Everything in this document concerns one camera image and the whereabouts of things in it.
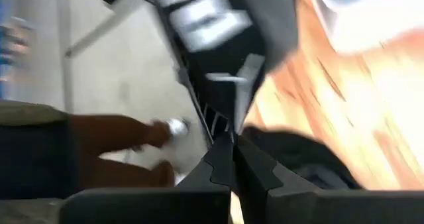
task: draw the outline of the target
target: white sneaker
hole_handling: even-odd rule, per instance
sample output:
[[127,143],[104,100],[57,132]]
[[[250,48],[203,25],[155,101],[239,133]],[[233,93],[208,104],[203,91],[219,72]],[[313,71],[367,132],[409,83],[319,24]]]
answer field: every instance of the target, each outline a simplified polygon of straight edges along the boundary
[[171,118],[166,121],[173,137],[183,137],[188,134],[190,122],[185,119]]

